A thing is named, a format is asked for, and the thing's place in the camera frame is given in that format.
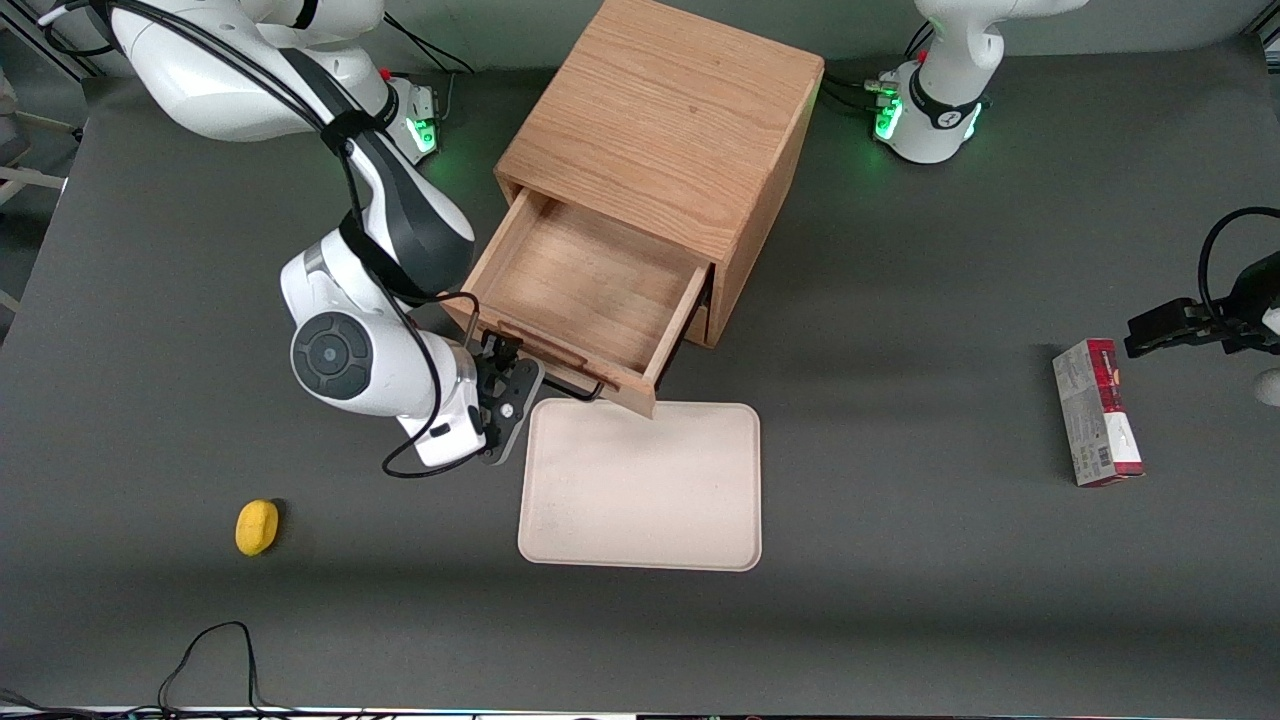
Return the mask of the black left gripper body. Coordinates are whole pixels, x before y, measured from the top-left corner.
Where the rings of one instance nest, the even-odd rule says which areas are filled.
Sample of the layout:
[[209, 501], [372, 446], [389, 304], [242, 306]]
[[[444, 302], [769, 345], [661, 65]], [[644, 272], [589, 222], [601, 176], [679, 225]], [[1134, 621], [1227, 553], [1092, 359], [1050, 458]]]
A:
[[1279, 355], [1277, 328], [1267, 324], [1270, 316], [1277, 325], [1279, 252], [1248, 265], [1236, 278], [1228, 296], [1228, 320], [1238, 332], [1228, 341], [1228, 352], [1252, 348]]

